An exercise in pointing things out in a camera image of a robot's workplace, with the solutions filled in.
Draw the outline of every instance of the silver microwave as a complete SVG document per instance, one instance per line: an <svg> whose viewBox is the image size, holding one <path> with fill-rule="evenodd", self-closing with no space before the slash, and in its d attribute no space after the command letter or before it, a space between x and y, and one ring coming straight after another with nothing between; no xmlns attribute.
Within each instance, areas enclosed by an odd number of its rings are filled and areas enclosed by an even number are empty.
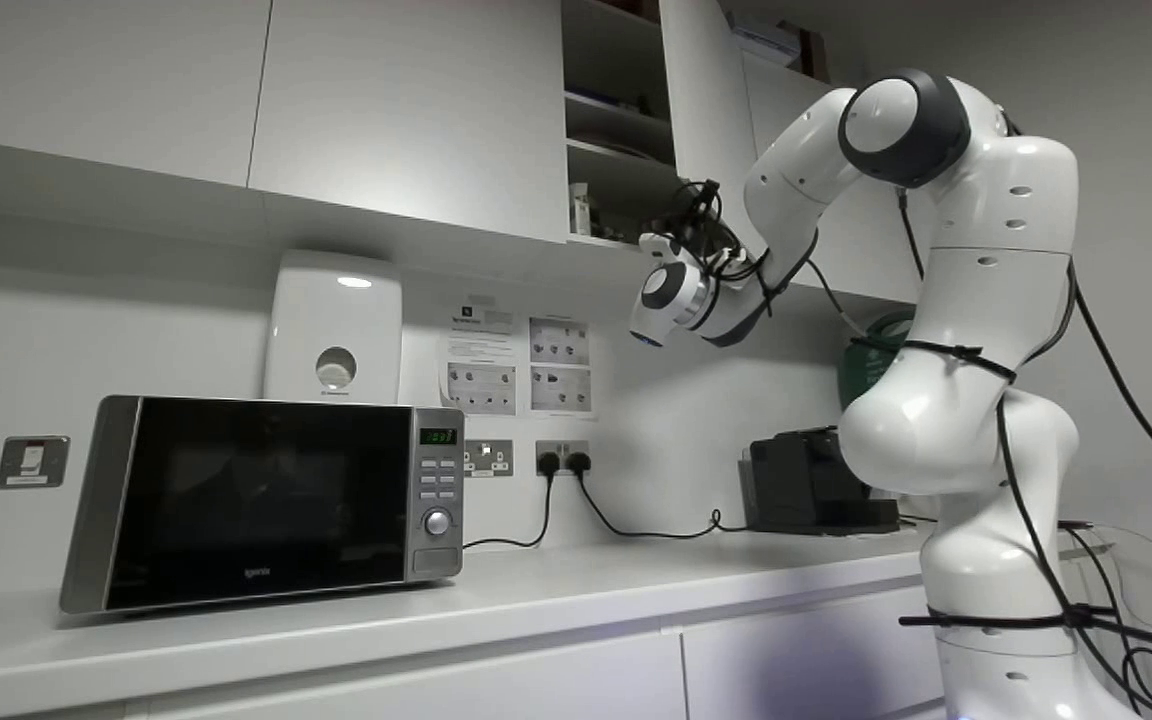
<svg viewBox="0 0 1152 720"><path fill-rule="evenodd" d="M465 416L108 396L60 609L129 618L458 573Z"/></svg>

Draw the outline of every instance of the microwave window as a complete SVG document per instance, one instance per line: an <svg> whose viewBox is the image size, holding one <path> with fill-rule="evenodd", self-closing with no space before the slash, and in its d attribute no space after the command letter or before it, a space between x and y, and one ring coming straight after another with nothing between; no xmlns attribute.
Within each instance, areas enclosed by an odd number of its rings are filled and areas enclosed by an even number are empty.
<svg viewBox="0 0 1152 720"><path fill-rule="evenodd" d="M406 412L151 400L113 606L398 581Z"/></svg>

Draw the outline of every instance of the power outlet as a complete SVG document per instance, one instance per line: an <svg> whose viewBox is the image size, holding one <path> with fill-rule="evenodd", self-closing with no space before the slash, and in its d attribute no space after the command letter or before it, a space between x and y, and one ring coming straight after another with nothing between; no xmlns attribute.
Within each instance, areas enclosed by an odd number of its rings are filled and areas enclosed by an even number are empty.
<svg viewBox="0 0 1152 720"><path fill-rule="evenodd" d="M530 370L530 410L588 412L592 410L588 370Z"/></svg>
<svg viewBox="0 0 1152 720"><path fill-rule="evenodd" d="M560 455L560 467L562 467L570 451L584 451L584 455L588 455L588 439L536 439L536 460L540 460L545 451L554 451L554 455Z"/></svg>
<svg viewBox="0 0 1152 720"><path fill-rule="evenodd" d="M530 366L588 366L588 326L529 319Z"/></svg>
<svg viewBox="0 0 1152 720"><path fill-rule="evenodd" d="M465 473L472 481L513 478L513 439L465 439Z"/></svg>
<svg viewBox="0 0 1152 720"><path fill-rule="evenodd" d="M449 366L449 410L513 416L516 372L498 366Z"/></svg>

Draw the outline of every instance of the microwave control panel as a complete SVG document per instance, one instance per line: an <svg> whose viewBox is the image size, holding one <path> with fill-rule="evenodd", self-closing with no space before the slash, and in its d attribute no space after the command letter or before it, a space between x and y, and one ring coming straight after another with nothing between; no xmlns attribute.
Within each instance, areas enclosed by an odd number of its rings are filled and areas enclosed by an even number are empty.
<svg viewBox="0 0 1152 720"><path fill-rule="evenodd" d="M414 412L414 526L429 544L458 550L465 515L465 416L458 412Z"/></svg>

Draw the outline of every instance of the cabinet door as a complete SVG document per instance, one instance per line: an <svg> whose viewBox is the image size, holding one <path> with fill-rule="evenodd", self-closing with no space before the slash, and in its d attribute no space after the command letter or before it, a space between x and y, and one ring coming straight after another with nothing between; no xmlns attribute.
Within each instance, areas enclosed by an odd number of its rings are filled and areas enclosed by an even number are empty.
<svg viewBox="0 0 1152 720"><path fill-rule="evenodd" d="M685 633L692 720L943 717L924 591L881 591Z"/></svg>
<svg viewBox="0 0 1152 720"><path fill-rule="evenodd" d="M658 4L670 152L685 181L718 181L725 219L747 237L742 177L754 161L739 45L718 0Z"/></svg>
<svg viewBox="0 0 1152 720"><path fill-rule="evenodd" d="M250 190L562 237L554 0L288 0Z"/></svg>
<svg viewBox="0 0 1152 720"><path fill-rule="evenodd" d="M0 0L0 144L242 184L266 0Z"/></svg>
<svg viewBox="0 0 1152 720"><path fill-rule="evenodd" d="M780 138L780 128L788 128L809 106L828 91L828 85L780 67L759 53L742 53L742 79L754 152L763 152ZM895 190L881 181L854 181L819 215L815 263L840 292L916 301L921 276L900 229Z"/></svg>
<svg viewBox="0 0 1152 720"><path fill-rule="evenodd" d="M384 682L144 703L151 720L685 720L674 635L631 635Z"/></svg>

